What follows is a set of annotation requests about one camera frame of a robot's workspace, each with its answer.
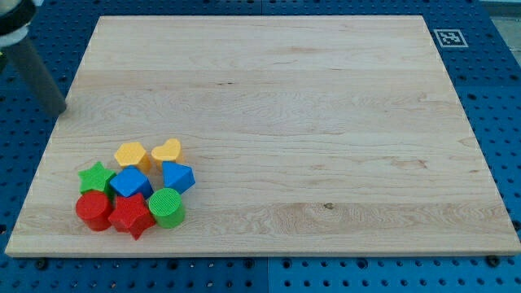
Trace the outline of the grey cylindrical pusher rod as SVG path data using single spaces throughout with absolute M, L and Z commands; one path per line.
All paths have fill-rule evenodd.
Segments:
M 48 116 L 59 116 L 67 104 L 65 97 L 44 64 L 29 37 L 4 48 L 7 58 L 23 77 L 42 110 Z

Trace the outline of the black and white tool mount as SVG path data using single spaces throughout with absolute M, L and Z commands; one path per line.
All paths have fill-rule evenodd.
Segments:
M 28 25 L 37 13 L 33 0 L 1 0 L 1 48 L 13 46 L 28 35 Z

